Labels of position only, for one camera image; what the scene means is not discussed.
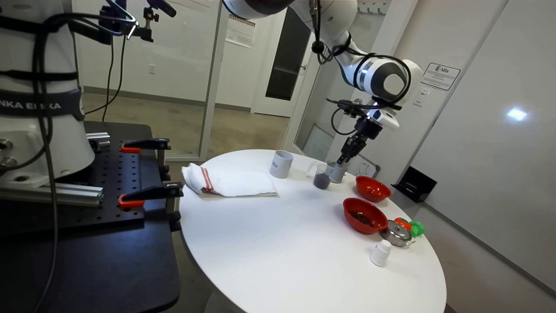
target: white tabletop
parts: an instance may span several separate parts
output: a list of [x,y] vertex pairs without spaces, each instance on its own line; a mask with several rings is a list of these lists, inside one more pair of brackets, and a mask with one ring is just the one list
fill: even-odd
[[[204,165],[267,172],[272,153],[232,152]],[[305,174],[310,162],[295,155],[290,176],[272,178],[277,197],[197,197],[184,188],[182,235],[208,280],[253,313],[441,313],[444,277],[425,237],[392,247],[376,268],[368,251],[380,235],[359,235],[343,219],[354,178],[316,190]],[[390,200],[376,207],[389,219],[406,218]]]

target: white towel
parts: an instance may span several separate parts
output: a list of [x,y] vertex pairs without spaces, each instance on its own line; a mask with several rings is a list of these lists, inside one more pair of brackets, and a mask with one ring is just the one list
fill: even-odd
[[222,197],[276,195],[267,174],[210,169],[189,164],[182,167],[182,176],[189,190],[197,195],[217,193]]

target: red bowl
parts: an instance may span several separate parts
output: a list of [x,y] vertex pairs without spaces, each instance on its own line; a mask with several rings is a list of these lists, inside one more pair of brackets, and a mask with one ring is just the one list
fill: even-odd
[[369,202],[382,202],[390,195],[385,185],[366,176],[357,176],[356,186],[357,193]]
[[376,233],[387,228],[387,219],[382,211],[361,199],[345,199],[343,216],[352,230],[364,235]]

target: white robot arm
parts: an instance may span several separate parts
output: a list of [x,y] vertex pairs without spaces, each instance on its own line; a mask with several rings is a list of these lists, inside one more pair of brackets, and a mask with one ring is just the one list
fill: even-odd
[[223,7],[236,18],[255,19],[276,14],[286,7],[314,32],[316,42],[312,52],[323,56],[323,49],[338,63],[345,84],[371,96],[375,106],[366,112],[350,110],[356,122],[354,136],[347,138],[336,164],[342,167],[356,157],[366,145],[375,139],[385,127],[399,127],[392,112],[382,108],[401,110],[411,94],[415,94],[422,79],[422,70],[408,59],[378,56],[362,52],[350,40],[349,28],[357,12],[356,0],[222,0]]

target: floor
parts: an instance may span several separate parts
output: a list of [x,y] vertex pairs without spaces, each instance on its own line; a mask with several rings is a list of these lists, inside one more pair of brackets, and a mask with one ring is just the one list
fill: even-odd
[[[104,103],[104,94],[84,92],[84,112]],[[123,94],[107,110],[105,122],[147,124],[157,138],[170,138],[173,155],[197,155],[204,106],[199,103]],[[100,120],[102,112],[86,115]],[[208,159],[246,148],[281,148],[288,119],[250,115],[248,110],[217,106],[210,134]],[[180,181],[180,167],[170,164],[170,176]],[[237,313],[197,272],[178,232],[171,233],[175,263],[180,280],[178,301],[168,313]]]

